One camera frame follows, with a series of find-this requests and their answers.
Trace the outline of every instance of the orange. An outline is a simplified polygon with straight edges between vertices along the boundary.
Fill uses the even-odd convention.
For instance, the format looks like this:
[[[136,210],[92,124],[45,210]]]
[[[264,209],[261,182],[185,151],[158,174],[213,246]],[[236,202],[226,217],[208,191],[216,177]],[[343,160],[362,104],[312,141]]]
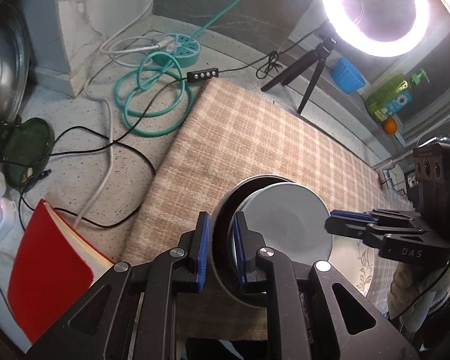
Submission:
[[[387,134],[394,135],[397,132],[397,122],[392,117],[389,117],[382,123],[382,127]]]

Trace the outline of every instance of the green soap bottle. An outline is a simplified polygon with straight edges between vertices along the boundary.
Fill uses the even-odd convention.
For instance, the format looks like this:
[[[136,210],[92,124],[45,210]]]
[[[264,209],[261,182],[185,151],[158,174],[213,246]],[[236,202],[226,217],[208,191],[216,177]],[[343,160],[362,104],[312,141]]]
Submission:
[[[411,102],[420,77],[425,77],[430,82],[425,70],[420,69],[420,72],[412,74],[411,78],[405,74],[397,74],[372,93],[365,100],[365,107],[372,119],[382,123]]]

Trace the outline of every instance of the green pump nozzle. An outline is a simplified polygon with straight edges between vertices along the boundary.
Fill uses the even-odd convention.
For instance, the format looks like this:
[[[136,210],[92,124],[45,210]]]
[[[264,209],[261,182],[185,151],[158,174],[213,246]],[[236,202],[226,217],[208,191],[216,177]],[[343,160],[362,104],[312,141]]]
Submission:
[[[428,76],[425,73],[425,70],[420,69],[420,73],[412,74],[412,81],[415,85],[420,84],[420,77],[425,77],[427,79],[427,81],[430,83],[430,80],[428,79]]]

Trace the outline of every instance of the white glove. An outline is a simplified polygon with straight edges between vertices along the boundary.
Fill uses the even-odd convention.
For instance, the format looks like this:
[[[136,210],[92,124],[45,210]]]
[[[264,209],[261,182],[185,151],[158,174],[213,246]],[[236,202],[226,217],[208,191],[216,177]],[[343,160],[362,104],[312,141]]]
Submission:
[[[396,318],[413,300],[428,286],[430,286],[444,268],[437,269],[416,282],[413,277],[412,266],[399,262],[394,273],[394,280],[390,284],[387,295],[390,319]],[[450,268],[433,288],[423,295],[415,304],[400,317],[400,322],[408,332],[416,333],[428,314],[437,310],[450,296]]]

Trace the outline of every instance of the gloved hand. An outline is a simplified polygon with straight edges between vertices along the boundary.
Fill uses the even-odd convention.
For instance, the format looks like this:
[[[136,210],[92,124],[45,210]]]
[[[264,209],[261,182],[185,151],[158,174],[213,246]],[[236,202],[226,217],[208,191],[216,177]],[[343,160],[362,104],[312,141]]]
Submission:
[[[387,295],[390,319],[396,318],[414,299],[430,286],[443,268],[437,269],[425,277],[416,279],[416,267],[399,262],[394,273],[394,280],[390,284]],[[429,313],[437,310],[450,296],[450,268],[433,288],[423,295],[402,316],[400,322],[408,332],[416,333]]]

